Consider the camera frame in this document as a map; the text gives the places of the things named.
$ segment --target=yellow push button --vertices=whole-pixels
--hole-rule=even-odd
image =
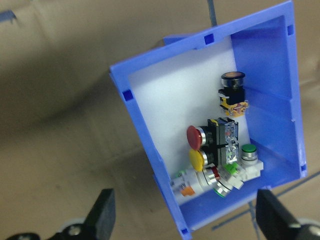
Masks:
[[[205,165],[205,160],[202,157],[201,153],[199,151],[197,151],[197,150],[190,149],[189,158],[190,158],[190,162],[192,164],[192,167],[196,171],[201,172],[202,168]]]

